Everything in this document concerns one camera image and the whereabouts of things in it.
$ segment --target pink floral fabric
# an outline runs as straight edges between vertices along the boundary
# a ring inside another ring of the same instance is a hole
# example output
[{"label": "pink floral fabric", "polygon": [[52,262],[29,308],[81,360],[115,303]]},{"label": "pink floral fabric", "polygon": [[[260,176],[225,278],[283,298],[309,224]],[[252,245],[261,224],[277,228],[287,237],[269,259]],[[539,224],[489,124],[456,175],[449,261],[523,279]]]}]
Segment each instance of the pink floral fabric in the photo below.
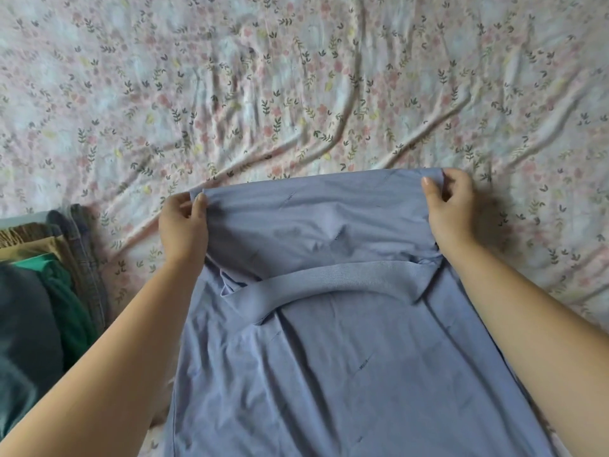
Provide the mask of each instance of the pink floral fabric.
[{"label": "pink floral fabric", "polygon": [[2,5],[0,215],[90,207],[115,315],[168,195],[454,166],[483,239],[609,327],[607,0]]}]

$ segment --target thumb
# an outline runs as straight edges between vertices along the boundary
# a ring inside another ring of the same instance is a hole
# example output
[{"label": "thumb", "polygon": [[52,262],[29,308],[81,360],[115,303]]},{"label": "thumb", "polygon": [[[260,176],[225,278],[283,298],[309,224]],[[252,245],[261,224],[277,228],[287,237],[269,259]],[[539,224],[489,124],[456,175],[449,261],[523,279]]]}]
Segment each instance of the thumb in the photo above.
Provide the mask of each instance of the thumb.
[{"label": "thumb", "polygon": [[193,202],[193,210],[191,213],[191,218],[201,219],[207,216],[207,196],[199,192],[197,197],[195,197]]},{"label": "thumb", "polygon": [[427,200],[427,207],[430,210],[438,208],[443,203],[440,188],[438,188],[438,185],[433,179],[428,177],[422,178],[421,187],[423,194],[425,194],[425,199]]}]

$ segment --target folded clothes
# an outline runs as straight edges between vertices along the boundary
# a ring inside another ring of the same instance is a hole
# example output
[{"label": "folded clothes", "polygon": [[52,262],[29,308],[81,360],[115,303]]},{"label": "folded clothes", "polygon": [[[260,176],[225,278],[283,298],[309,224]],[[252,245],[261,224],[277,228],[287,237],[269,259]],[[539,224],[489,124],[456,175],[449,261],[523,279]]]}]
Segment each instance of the folded clothes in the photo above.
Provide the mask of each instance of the folded clothes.
[{"label": "folded clothes", "polygon": [[70,273],[52,253],[13,265],[35,271],[46,289],[62,342],[63,368],[67,372],[97,339],[89,313],[71,289]]},{"label": "folded clothes", "polygon": [[0,440],[62,375],[47,291],[35,271],[0,262]]},{"label": "folded clothes", "polygon": [[[108,294],[100,276],[97,260],[93,253],[91,243],[91,232],[87,222],[85,209],[79,204],[73,204],[67,208],[59,208],[45,212],[33,213],[12,218],[0,219],[0,229],[13,229],[4,233],[9,239],[3,242],[3,235],[0,233],[0,247],[2,244],[16,245],[10,240],[15,240],[15,235],[19,242],[29,242],[27,235],[34,234],[31,226],[27,223],[42,223],[47,228],[48,233],[44,237],[63,235],[68,243],[68,247],[79,268],[80,292],[83,302],[91,313],[93,322],[98,333],[102,333],[110,324]],[[17,231],[20,225],[26,228]]]},{"label": "folded clothes", "polygon": [[0,260],[20,261],[46,253],[55,255],[62,266],[68,270],[70,276],[72,276],[74,292],[80,299],[81,304],[85,306],[86,295],[83,290],[83,273],[63,236],[47,237],[37,241],[0,248]]},{"label": "folded clothes", "polygon": [[422,176],[443,181],[373,170],[206,190],[165,455],[553,455],[438,251]]}]

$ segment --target yellow fabric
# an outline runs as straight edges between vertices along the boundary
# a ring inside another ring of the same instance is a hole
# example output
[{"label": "yellow fabric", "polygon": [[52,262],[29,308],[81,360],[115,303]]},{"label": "yellow fabric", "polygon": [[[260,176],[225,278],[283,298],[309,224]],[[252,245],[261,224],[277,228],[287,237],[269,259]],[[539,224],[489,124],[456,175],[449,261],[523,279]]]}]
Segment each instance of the yellow fabric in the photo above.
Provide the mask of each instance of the yellow fabric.
[{"label": "yellow fabric", "polygon": [[43,223],[27,223],[0,230],[0,248],[24,244],[48,237],[48,228]]},{"label": "yellow fabric", "polygon": [[70,247],[63,236],[47,237],[37,241],[0,248],[0,260],[22,261],[38,255],[44,255],[45,253],[52,253],[55,255],[62,266],[70,272],[72,280],[74,281],[74,291],[76,295],[78,295],[80,301],[84,301],[82,291],[83,280],[80,276],[80,270],[72,252],[70,252]]}]

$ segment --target person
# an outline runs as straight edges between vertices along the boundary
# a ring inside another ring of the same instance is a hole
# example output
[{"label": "person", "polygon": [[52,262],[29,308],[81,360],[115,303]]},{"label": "person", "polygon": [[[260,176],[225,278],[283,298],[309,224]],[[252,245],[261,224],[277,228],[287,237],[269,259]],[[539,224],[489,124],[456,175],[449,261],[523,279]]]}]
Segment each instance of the person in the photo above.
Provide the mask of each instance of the person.
[{"label": "person", "polygon": [[[574,457],[609,451],[609,336],[504,264],[474,236],[470,177],[448,199],[422,189],[437,244],[495,343]],[[169,197],[166,261],[116,321],[0,443],[0,457],[133,457],[154,413],[208,245],[206,197]]]}]

